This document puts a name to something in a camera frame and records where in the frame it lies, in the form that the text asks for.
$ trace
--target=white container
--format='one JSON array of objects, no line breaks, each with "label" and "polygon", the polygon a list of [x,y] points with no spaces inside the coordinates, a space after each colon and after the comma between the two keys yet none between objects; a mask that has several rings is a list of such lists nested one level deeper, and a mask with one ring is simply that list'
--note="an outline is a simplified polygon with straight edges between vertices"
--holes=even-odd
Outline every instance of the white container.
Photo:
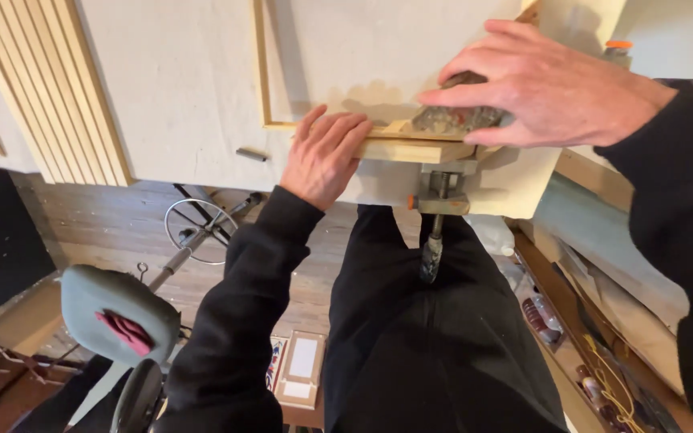
[{"label": "white container", "polygon": [[497,215],[465,215],[477,239],[483,243],[486,251],[495,256],[511,256],[515,253],[515,236],[505,224],[505,220]]}]

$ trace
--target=left hand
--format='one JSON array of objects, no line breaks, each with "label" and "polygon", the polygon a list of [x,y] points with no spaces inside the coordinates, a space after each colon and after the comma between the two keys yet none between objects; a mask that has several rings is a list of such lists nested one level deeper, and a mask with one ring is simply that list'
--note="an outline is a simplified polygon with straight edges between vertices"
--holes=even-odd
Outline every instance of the left hand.
[{"label": "left hand", "polygon": [[321,117],[327,108],[320,105],[299,122],[280,179],[280,186],[322,211],[347,188],[360,163],[355,153],[373,128],[364,114]]}]

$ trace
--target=wooden floor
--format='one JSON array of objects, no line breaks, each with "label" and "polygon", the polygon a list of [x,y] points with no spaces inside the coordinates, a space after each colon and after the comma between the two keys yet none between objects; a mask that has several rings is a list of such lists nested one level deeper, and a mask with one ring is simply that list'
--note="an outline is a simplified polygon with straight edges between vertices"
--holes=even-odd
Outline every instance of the wooden floor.
[{"label": "wooden floor", "polygon": [[[163,217],[168,207],[182,197],[167,183],[138,182],[122,188],[48,185],[35,174],[13,173],[12,178],[59,269],[87,263],[137,275],[136,264],[144,262],[149,265],[143,279],[148,283],[176,252],[165,234]],[[247,194],[218,190],[215,200],[231,207]],[[196,217],[186,207],[178,208]],[[254,221],[259,209],[255,208],[243,221]],[[396,208],[395,217],[408,245],[418,247],[419,214]],[[328,332],[330,290],[356,218],[356,205],[337,203],[317,225],[309,241],[312,254],[294,272],[290,306],[275,327],[275,334],[287,336],[294,329]],[[172,222],[176,233],[187,225],[178,216]],[[200,247],[197,255],[222,260],[223,249],[213,242]],[[223,265],[188,261],[157,294],[181,311],[182,322],[189,326],[205,293],[222,277]]]}]

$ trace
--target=pink cloth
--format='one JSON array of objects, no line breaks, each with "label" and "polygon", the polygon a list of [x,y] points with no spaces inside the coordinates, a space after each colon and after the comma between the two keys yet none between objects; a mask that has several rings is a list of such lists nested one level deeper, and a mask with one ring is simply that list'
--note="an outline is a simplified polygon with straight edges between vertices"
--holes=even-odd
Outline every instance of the pink cloth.
[{"label": "pink cloth", "polygon": [[133,349],[138,355],[146,356],[152,351],[154,342],[138,323],[123,318],[109,310],[104,310],[102,313],[96,311],[95,317],[109,327],[117,337],[127,343],[130,349]]}]

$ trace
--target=black sweatshirt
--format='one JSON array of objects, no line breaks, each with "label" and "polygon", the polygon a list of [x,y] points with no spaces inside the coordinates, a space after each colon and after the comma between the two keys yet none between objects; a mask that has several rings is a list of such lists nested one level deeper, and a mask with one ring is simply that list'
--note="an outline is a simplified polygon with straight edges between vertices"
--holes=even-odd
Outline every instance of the black sweatshirt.
[{"label": "black sweatshirt", "polygon": [[[680,92],[648,124],[632,136],[607,148],[596,149],[606,157],[635,187],[630,212],[630,234],[638,249],[671,280],[686,290],[691,303],[689,314],[679,324],[678,343],[681,377],[693,411],[693,86],[680,85]],[[229,245],[224,280],[207,293],[197,313],[191,340],[176,358],[168,382],[168,409],[155,431],[269,431],[277,432],[282,411],[274,396],[265,388],[264,374],[271,359],[269,336],[289,301],[290,275],[309,254],[306,241],[323,213],[282,188],[275,188],[253,225],[237,231]],[[413,339],[394,331],[378,330],[380,338],[373,348],[383,356],[372,356],[365,365],[376,380],[361,380],[361,395],[387,395],[380,379],[397,368],[386,354],[409,351]],[[543,362],[537,350],[526,347],[507,348],[515,353],[535,357]],[[443,353],[458,348],[447,347]],[[520,360],[505,354],[484,354],[484,360],[502,374],[531,381],[531,371],[513,367]],[[434,368],[405,356],[403,366],[413,371],[417,383],[433,383]],[[470,372],[460,371],[462,381]],[[509,380],[483,381],[472,396],[448,393],[447,399],[419,402],[403,401],[403,395],[373,401],[371,407],[338,407],[340,413],[326,417],[335,420],[331,431],[395,431],[382,423],[381,406],[390,409],[415,408],[407,413],[417,425],[429,419],[455,418],[454,431],[563,431],[563,420],[557,411],[540,397],[542,392],[509,385]],[[456,388],[457,379],[448,387]],[[479,401],[478,408],[491,409],[494,417],[467,418],[462,399]],[[418,399],[408,395],[406,399]],[[370,413],[370,420],[361,419]]]}]

